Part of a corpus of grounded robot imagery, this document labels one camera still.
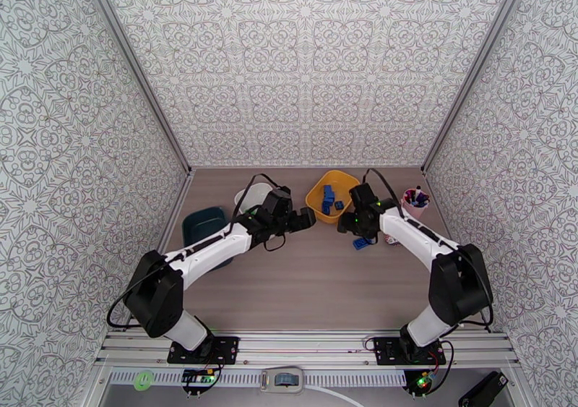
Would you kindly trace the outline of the yellow plastic bin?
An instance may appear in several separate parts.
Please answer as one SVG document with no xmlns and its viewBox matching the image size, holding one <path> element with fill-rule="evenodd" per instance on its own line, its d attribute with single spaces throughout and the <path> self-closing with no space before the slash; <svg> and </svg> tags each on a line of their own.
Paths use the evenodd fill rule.
<svg viewBox="0 0 578 407">
<path fill-rule="evenodd" d="M 306 205 L 314 211 L 316 220 L 321 223 L 336 225 L 340 216 L 352 205 L 349 191 L 359 185 L 356 177 L 340 170 L 329 170 L 312 186 L 306 195 Z M 324 187 L 331 186 L 335 194 L 335 201 L 343 204 L 343 209 L 337 210 L 334 205 L 329 213 L 323 211 Z"/>
</svg>

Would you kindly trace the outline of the white plastic bin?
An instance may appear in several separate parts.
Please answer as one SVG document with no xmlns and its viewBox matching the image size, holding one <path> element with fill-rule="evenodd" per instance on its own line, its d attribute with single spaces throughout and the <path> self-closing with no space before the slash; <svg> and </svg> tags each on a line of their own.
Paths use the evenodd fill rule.
<svg viewBox="0 0 578 407">
<path fill-rule="evenodd" d="M 246 211 L 252 209 L 254 206 L 261 205 L 267 197 L 268 193 L 272 191 L 272 189 L 273 187 L 267 183 L 253 184 L 241 202 L 237 215 L 245 213 Z"/>
</svg>

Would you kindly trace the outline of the pink pen cup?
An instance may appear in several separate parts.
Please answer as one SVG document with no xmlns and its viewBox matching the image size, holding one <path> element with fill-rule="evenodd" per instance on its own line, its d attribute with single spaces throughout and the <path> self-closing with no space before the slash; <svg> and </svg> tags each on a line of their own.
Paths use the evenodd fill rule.
<svg viewBox="0 0 578 407">
<path fill-rule="evenodd" d="M 403 194 L 402 199 L 400 200 L 400 202 L 401 202 L 401 206 L 402 206 L 411 216 L 413 216 L 413 217 L 416 218 L 416 219 L 419 219 L 419 218 L 422 216 L 422 214 L 424 213 L 424 211 L 427 209 L 427 207 L 428 207 L 428 205 L 429 205 L 429 203 L 430 203 L 430 196 L 429 196 L 429 203 L 428 203 L 428 205 L 427 205 L 426 207 L 418 207 L 418 203 L 417 203 L 417 202 L 414 202 L 414 205 L 407 204 L 407 203 L 404 201 L 404 194 Z"/>
</svg>

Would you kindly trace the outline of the dark teal plastic bin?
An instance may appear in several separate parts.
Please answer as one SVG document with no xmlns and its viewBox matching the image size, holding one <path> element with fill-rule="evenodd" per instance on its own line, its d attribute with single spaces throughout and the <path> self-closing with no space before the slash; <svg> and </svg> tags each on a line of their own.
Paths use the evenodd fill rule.
<svg viewBox="0 0 578 407">
<path fill-rule="evenodd" d="M 189 214 L 181 224 L 184 246 L 187 247 L 208 238 L 222 230 L 227 224 L 229 221 L 221 207 L 208 207 Z"/>
</svg>

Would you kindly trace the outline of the circuit board with yellow connector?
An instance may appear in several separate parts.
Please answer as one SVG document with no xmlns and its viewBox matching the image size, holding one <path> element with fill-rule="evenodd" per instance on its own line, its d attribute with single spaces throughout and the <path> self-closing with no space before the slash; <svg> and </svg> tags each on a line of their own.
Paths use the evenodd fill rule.
<svg viewBox="0 0 578 407">
<path fill-rule="evenodd" d="M 208 387 L 216 380 L 214 369 L 185 369 L 181 376 L 181 384 L 185 387 Z"/>
</svg>

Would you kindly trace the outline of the circuit board with green light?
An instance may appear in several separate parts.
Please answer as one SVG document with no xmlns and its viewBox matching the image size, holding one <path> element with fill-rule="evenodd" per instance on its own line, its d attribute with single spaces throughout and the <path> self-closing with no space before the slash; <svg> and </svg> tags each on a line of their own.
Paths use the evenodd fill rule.
<svg viewBox="0 0 578 407">
<path fill-rule="evenodd" d="M 408 385 L 408 389 L 413 394 L 425 395 L 431 391 L 435 378 L 435 371 L 424 371 Z"/>
</svg>

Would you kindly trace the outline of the green tape roll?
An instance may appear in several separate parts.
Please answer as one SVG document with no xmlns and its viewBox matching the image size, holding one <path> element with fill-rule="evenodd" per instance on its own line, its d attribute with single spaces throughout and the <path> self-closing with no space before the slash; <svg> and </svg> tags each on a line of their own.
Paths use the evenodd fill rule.
<svg viewBox="0 0 578 407">
<path fill-rule="evenodd" d="M 144 392 L 148 390 L 155 382 L 155 374 L 151 370 L 143 370 L 139 372 L 133 380 L 133 388 L 137 392 Z"/>
</svg>

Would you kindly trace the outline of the black box device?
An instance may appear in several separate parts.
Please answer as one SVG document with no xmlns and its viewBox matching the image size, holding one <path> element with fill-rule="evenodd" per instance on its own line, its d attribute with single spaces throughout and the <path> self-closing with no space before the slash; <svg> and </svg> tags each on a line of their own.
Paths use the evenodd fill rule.
<svg viewBox="0 0 578 407">
<path fill-rule="evenodd" d="M 490 407 L 508 383 L 503 372 L 492 371 L 458 400 L 458 407 Z"/>
</svg>

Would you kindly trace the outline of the aluminium side floor rail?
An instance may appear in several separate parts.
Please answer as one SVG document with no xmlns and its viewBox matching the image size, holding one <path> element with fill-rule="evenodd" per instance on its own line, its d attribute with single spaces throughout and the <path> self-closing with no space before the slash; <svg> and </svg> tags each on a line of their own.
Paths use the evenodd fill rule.
<svg viewBox="0 0 578 407">
<path fill-rule="evenodd" d="M 184 177 L 182 185 L 178 191 L 176 202 L 175 202 L 175 204 L 174 204 L 174 206 L 171 209 L 171 212 L 169 214 L 168 221 L 165 225 L 163 232 L 161 233 L 160 242 L 158 244 L 158 249 L 166 248 L 166 246 L 167 246 L 167 244 L 171 238 L 174 226 L 176 224 L 177 217 L 182 210 L 184 200 L 185 200 L 186 195 L 189 191 L 189 187 L 191 185 L 191 182 L 193 181 L 194 172 L 195 172 L 195 170 L 191 166 L 188 166 L 185 168 L 185 177 Z M 140 285 L 143 282 L 147 281 L 149 278 L 151 278 L 154 275 L 156 275 L 157 273 L 161 272 L 167 266 L 169 266 L 169 263 L 162 262 L 160 266 L 149 271 L 148 273 L 145 273 L 144 276 L 142 276 L 140 279 L 137 279 L 133 283 L 130 282 L 129 285 L 127 286 L 126 290 L 123 291 L 121 293 L 121 295 L 118 298 L 116 298 L 114 300 L 114 302 L 112 303 L 112 305 L 109 307 L 109 310 L 107 312 L 106 319 L 105 319 L 107 326 L 109 326 L 113 329 L 120 329 L 120 330 L 128 330 L 128 329 L 132 329 L 132 328 L 141 327 L 140 324 L 131 325 L 131 324 L 126 324 L 126 323 L 125 324 L 119 324 L 117 322 L 114 322 L 111 318 L 113 311 L 117 307 L 118 304 L 120 304 L 121 302 L 124 302 L 124 299 L 127 298 L 129 296 L 129 294 L 133 293 L 134 289 L 140 287 Z"/>
</svg>

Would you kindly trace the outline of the aluminium front rail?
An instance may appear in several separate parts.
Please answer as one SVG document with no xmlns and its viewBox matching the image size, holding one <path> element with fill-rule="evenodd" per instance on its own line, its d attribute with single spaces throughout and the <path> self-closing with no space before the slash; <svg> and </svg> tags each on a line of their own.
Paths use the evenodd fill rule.
<svg viewBox="0 0 578 407">
<path fill-rule="evenodd" d="M 223 331 L 239 344 L 235 369 L 297 366 L 302 369 L 374 369 L 373 337 L 394 336 L 392 330 L 239 330 Z M 444 355 L 453 369 L 517 368 L 519 359 L 508 336 L 459 329 L 443 339 Z M 107 334 L 95 364 L 166 367 L 171 341 L 152 339 L 141 329 Z"/>
</svg>

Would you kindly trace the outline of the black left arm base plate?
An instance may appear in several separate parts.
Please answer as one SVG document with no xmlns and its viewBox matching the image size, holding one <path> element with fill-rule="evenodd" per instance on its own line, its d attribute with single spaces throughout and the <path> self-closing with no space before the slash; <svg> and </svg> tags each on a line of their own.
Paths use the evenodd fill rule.
<svg viewBox="0 0 578 407">
<path fill-rule="evenodd" d="M 169 364 L 232 365 L 236 362 L 239 337 L 208 335 L 193 350 L 172 342 L 168 352 Z"/>
</svg>

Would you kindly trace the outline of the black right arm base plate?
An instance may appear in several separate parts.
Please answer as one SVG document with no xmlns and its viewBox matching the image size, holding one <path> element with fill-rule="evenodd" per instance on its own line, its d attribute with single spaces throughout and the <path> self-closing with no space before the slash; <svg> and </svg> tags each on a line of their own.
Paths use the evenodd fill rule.
<svg viewBox="0 0 578 407">
<path fill-rule="evenodd" d="M 435 367 L 447 363 L 439 340 L 424 347 L 400 337 L 374 338 L 373 343 L 376 363 L 380 366 Z"/>
</svg>

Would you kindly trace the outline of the aluminium corner post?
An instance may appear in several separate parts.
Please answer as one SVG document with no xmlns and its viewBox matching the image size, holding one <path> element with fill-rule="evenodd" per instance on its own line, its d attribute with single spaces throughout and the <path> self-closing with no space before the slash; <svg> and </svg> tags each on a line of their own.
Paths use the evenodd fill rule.
<svg viewBox="0 0 578 407">
<path fill-rule="evenodd" d="M 111 0 L 93 0 L 95 8 L 100 12 L 104 23 L 116 44 L 121 57 L 126 63 L 127 69 L 131 72 L 145 103 L 150 108 L 156 121 L 159 123 L 165 137 L 169 141 L 176 157 L 178 158 L 185 174 L 190 174 L 192 167 L 189 164 L 185 152 L 178 142 L 175 132 L 170 125 L 168 117 L 158 100 L 155 91 L 150 84 L 145 70 L 137 58 L 134 47 L 127 35 L 121 19 L 117 15 L 115 6 Z"/>
<path fill-rule="evenodd" d="M 486 68 L 493 50 L 501 39 L 505 29 L 507 29 L 509 19 L 517 8 L 519 1 L 520 0 L 501 0 L 496 14 L 486 31 L 485 37 L 473 57 L 470 68 L 454 97 L 444 121 L 441 123 L 441 127 L 435 136 L 435 140 L 421 164 L 420 171 L 423 175 L 426 175 L 429 168 L 432 166 L 438 151 L 441 149 L 449 130 L 457 118 L 457 115 L 460 113 L 467 98 L 475 88 L 476 82 L 480 79 L 484 69 Z"/>
</svg>

